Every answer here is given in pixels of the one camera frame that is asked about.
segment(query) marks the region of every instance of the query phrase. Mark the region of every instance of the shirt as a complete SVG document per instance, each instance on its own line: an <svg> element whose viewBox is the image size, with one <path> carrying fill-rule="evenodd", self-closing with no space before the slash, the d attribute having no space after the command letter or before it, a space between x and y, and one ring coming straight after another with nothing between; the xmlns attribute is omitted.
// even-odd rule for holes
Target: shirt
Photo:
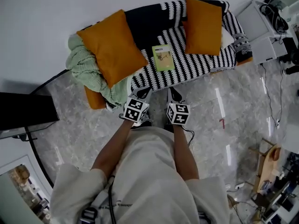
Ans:
<svg viewBox="0 0 299 224"><path fill-rule="evenodd" d="M184 181L173 158L173 134L155 127L130 132L115 169L112 204L117 223L228 224L225 184L219 177ZM78 223L84 208L97 203L98 223L111 223L107 178L99 169L81 172L63 164L50 201L52 222Z"/></svg>

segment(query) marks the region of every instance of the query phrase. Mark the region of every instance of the patterned sofa cover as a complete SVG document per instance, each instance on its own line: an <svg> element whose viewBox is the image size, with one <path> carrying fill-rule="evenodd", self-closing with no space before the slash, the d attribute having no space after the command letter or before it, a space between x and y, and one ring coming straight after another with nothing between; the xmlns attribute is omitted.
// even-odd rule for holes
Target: patterned sofa cover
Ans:
<svg viewBox="0 0 299 224"><path fill-rule="evenodd" d="M135 75L131 89L149 85L154 91L188 82L219 70L233 69L237 63L252 59L249 41L236 17L228 11L226 1L203 0L222 8L222 26L235 42L220 50L219 56L185 54L185 31L182 21L187 20L186 1L172 1L126 11L128 26L134 41L148 61ZM157 72L152 46L169 44L175 69ZM108 109L114 105L107 104Z"/></svg>

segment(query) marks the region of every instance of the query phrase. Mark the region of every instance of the white cube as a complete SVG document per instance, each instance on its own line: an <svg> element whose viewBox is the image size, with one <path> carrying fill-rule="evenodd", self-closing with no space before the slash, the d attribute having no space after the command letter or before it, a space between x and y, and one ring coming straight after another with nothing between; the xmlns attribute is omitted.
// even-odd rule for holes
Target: white cube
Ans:
<svg viewBox="0 0 299 224"><path fill-rule="evenodd" d="M169 103L167 117L173 125L185 125L190 116L190 105Z"/></svg>
<svg viewBox="0 0 299 224"><path fill-rule="evenodd" d="M149 104L128 97L123 117L137 123L146 115L148 108Z"/></svg>

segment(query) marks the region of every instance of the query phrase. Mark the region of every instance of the gray marble floor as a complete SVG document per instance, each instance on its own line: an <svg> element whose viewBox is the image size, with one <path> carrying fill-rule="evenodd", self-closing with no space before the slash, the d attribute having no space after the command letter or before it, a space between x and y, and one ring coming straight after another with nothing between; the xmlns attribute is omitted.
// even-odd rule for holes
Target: gray marble floor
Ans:
<svg viewBox="0 0 299 224"><path fill-rule="evenodd" d="M280 116L280 65L277 61L264 64L266 85L272 100L273 117ZM299 73L285 76L282 81L282 116L279 128L273 127L269 98L263 82L265 71L260 65L247 63L235 70L222 71L208 77L177 86L191 105L192 116L186 128L195 132L190 146L199 175L206 178L220 175L226 184L253 182L258 156L248 147L267 149L262 137L282 143L285 139L288 107L298 103ZM58 166L71 163L79 169L90 169L98 152L117 130L122 120L120 111L91 110L84 88L69 72L49 83L40 93L49 92L54 100L60 121L46 130L35 132L37 152L50 176L55 181ZM153 94L150 116L155 126L162 127L166 115L166 90ZM225 121L225 129L220 119ZM288 152L282 150L283 163ZM251 187L230 193L238 201L248 201ZM250 220L254 208L240 203L238 212L244 223ZM239 223L235 212L231 223Z"/></svg>

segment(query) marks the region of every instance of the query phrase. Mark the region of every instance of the book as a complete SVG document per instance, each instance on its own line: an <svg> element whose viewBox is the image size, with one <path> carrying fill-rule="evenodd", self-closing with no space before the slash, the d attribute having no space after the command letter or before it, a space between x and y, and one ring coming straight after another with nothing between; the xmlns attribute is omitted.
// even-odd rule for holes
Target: book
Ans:
<svg viewBox="0 0 299 224"><path fill-rule="evenodd" d="M173 70L174 62L170 52L170 45L152 47L157 71Z"/></svg>

